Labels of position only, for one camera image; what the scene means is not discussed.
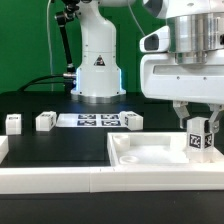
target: table surface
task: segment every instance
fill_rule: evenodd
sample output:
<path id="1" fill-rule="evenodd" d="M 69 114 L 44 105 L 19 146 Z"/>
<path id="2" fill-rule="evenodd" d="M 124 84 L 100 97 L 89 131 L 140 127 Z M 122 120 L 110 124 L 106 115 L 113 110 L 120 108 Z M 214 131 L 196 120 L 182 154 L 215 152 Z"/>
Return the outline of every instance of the table surface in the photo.
<path id="1" fill-rule="evenodd" d="M 144 117 L 144 132 L 181 131 L 172 103 L 127 94 L 124 102 L 91 105 L 73 102 L 63 93 L 9 92 L 0 95 L 0 135 L 7 114 L 21 113 L 23 133 L 9 136 L 9 153 L 0 165 L 10 167 L 110 166 L 108 132 L 127 128 L 53 128 L 36 132 L 35 117 L 60 113 L 119 113 Z M 193 115 L 208 116 L 203 105 Z M 223 123 L 216 146 L 224 149 Z M 224 223 L 224 191 L 108 192 L 82 194 L 0 195 L 0 220 L 7 223 Z"/>

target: black cable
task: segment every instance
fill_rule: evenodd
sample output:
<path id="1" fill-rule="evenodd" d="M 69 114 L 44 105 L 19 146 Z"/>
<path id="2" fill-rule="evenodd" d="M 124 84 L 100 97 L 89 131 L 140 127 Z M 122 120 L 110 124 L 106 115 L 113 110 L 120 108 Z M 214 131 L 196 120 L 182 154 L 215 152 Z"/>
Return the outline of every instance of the black cable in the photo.
<path id="1" fill-rule="evenodd" d="M 45 84 L 64 84 L 64 82 L 35 82 L 35 83 L 27 84 L 26 88 L 33 85 L 45 85 Z"/>
<path id="2" fill-rule="evenodd" d="M 64 44 L 64 51 L 65 51 L 67 65 L 68 66 L 73 65 L 72 55 L 71 55 L 71 51 L 70 51 L 70 47 L 69 47 L 68 36 L 67 36 L 65 26 L 60 26 L 59 28 L 60 28 L 60 32 L 61 32 L 62 41 Z"/>
<path id="3" fill-rule="evenodd" d="M 27 87 L 29 87 L 30 85 L 32 85 L 33 83 L 36 83 L 38 81 L 42 81 L 42 80 L 46 80 L 46 79 L 54 79 L 54 78 L 63 78 L 63 75 L 48 75 L 48 76 L 43 76 L 40 78 L 36 78 L 33 79 L 32 81 L 28 82 L 27 84 L 23 85 L 22 87 L 20 87 L 17 91 L 24 91 Z"/>

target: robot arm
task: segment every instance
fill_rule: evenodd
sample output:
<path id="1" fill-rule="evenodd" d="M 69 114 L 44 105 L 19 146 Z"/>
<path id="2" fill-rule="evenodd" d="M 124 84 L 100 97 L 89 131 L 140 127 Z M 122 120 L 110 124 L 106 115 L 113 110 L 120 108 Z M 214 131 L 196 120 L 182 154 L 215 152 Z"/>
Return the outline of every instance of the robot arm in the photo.
<path id="1" fill-rule="evenodd" d="M 67 71 L 76 77 L 71 90 L 73 100 L 88 103 L 110 103 L 123 99 L 121 70 L 116 64 L 116 29 L 103 18 L 99 6 L 121 7 L 135 0 L 63 0 L 65 10 L 56 18 L 64 43 Z M 65 24 L 76 17 L 82 32 L 82 64 L 75 69 L 65 30 Z"/>
<path id="2" fill-rule="evenodd" d="M 144 7 L 149 13 L 159 19 L 165 19 L 169 0 L 143 0 Z"/>
<path id="3" fill-rule="evenodd" d="M 148 98 L 173 101 L 189 147 L 211 147 L 224 113 L 224 4 L 143 0 L 143 5 L 167 25 L 140 42 L 147 53 L 141 61 L 142 91 Z M 211 117 L 189 119 L 188 102 L 208 104 Z M 205 142 L 194 145 L 195 139 Z"/>

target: small cube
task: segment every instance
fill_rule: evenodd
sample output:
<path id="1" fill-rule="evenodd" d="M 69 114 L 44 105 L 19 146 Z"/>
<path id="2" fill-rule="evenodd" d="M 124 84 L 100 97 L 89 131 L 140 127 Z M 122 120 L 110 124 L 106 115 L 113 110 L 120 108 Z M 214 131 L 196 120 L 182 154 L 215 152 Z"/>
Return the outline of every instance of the small cube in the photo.
<path id="1" fill-rule="evenodd" d="M 207 120 L 195 117 L 187 121 L 186 155 L 200 163 L 211 161 L 214 154 L 214 133 L 205 133 Z"/>
<path id="2" fill-rule="evenodd" d="M 122 111 L 120 113 L 120 120 L 131 131 L 143 129 L 143 117 L 132 111 Z"/>
<path id="3" fill-rule="evenodd" d="M 36 130 L 50 131 L 56 125 L 56 119 L 56 112 L 43 112 L 38 117 L 36 117 Z"/>
<path id="4" fill-rule="evenodd" d="M 6 135 L 21 135 L 22 119 L 21 114 L 8 114 L 5 121 Z"/>

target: green backdrop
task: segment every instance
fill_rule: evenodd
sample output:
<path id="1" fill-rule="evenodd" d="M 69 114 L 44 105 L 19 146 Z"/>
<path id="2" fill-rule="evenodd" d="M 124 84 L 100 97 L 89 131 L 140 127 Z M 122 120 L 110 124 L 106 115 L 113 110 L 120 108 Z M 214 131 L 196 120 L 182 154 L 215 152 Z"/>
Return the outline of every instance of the green backdrop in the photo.
<path id="1" fill-rule="evenodd" d="M 46 31 L 48 0 L 1 0 L 0 3 L 0 92 L 14 91 L 28 81 L 50 75 Z M 158 29 L 163 22 L 152 18 L 136 0 L 132 9 L 146 34 Z M 65 56 L 59 28 L 54 20 L 56 12 L 63 10 L 60 0 L 51 4 L 50 22 L 54 58 L 54 73 L 66 71 Z M 139 67 L 143 56 L 139 50 L 142 34 L 128 7 L 100 8 L 102 16 L 117 28 L 117 64 L 122 69 L 124 88 L 139 92 Z M 78 20 L 67 25 L 72 57 L 76 67 L 81 63 L 81 30 Z M 32 87 L 30 90 L 50 90 Z"/>

